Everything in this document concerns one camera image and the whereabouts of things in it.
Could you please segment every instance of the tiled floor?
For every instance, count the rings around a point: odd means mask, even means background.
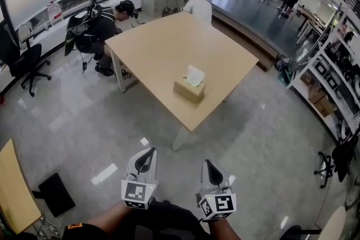
[[[20,84],[6,94],[0,147],[14,140],[33,189],[59,173],[76,203],[59,217],[61,224],[86,221],[120,200],[127,161],[144,149],[143,137],[159,153],[157,198],[198,217],[194,194],[204,159],[234,174],[238,211],[229,222],[246,240],[279,239],[293,224],[314,228],[318,215],[323,225],[344,202],[345,183],[334,177],[327,193],[313,175],[320,165],[317,152],[329,151],[332,138],[300,97],[277,81],[275,70],[253,68],[190,143],[173,152],[180,123],[141,84],[122,94],[115,77],[94,71],[95,61],[82,74],[77,52],[64,58],[62,49],[50,60],[43,71],[53,78],[35,83],[34,98]],[[91,179],[110,164],[118,170],[93,185]],[[281,229],[285,216],[289,220]]]
[[[259,0],[209,0],[215,9],[225,13],[231,19],[242,24],[250,31],[268,42],[275,50],[288,57],[295,58],[304,47],[308,49],[312,42],[296,45],[298,28],[303,18],[296,15],[286,19],[280,16],[276,8],[279,0],[268,0],[269,5]]]

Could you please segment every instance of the plastic water jug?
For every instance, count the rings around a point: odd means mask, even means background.
[[[58,3],[56,3],[55,0],[50,2],[49,7],[47,8],[47,13],[48,13],[51,25],[62,20],[61,6]]]

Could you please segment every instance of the white t-shirt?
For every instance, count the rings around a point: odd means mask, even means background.
[[[189,0],[184,10],[206,23],[212,23],[213,8],[210,2],[206,0]]]

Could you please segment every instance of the white tissue paper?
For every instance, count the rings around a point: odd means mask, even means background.
[[[186,82],[191,86],[198,87],[201,82],[204,80],[205,73],[201,70],[189,65],[187,69],[187,79]]]

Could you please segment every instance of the black office chair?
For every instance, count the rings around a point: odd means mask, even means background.
[[[337,172],[337,176],[339,177],[340,182],[344,180],[347,174],[350,174],[350,162],[352,161],[352,159],[356,160],[354,150],[359,140],[359,132],[360,124],[353,135],[351,135],[351,133],[348,134],[348,136],[344,139],[343,142],[336,145],[336,147],[332,151],[331,156],[325,156],[322,152],[318,153],[323,158],[325,168],[321,171],[314,171],[314,175],[324,172],[326,173],[325,182],[323,185],[320,186],[321,189],[326,187],[327,181],[329,178],[332,177],[333,172]]]
[[[36,76],[46,77],[51,80],[50,75],[38,72],[45,64],[50,65],[50,61],[47,60],[39,64],[41,60],[41,44],[30,47],[20,55],[18,46],[12,41],[4,27],[0,28],[0,60],[9,66],[13,77],[19,78],[26,75],[21,87],[25,89],[24,84],[30,80],[29,93],[32,97],[35,95],[32,89]]]

